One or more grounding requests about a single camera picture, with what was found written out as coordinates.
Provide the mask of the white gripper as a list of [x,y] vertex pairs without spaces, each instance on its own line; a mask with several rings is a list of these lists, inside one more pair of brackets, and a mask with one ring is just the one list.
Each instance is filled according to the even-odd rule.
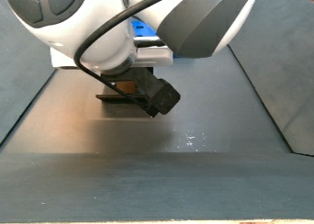
[[[173,65],[173,51],[158,36],[134,39],[137,52],[131,56],[133,67],[154,67]],[[60,51],[51,49],[52,67],[77,69],[75,61]]]

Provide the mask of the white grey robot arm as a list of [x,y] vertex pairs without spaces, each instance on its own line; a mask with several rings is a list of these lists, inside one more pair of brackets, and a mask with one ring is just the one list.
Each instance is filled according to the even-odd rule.
[[89,36],[109,23],[117,24],[83,53],[82,62],[101,73],[121,73],[142,62],[131,19],[157,32],[174,53],[207,58],[233,40],[256,0],[8,0],[28,31],[67,59]]

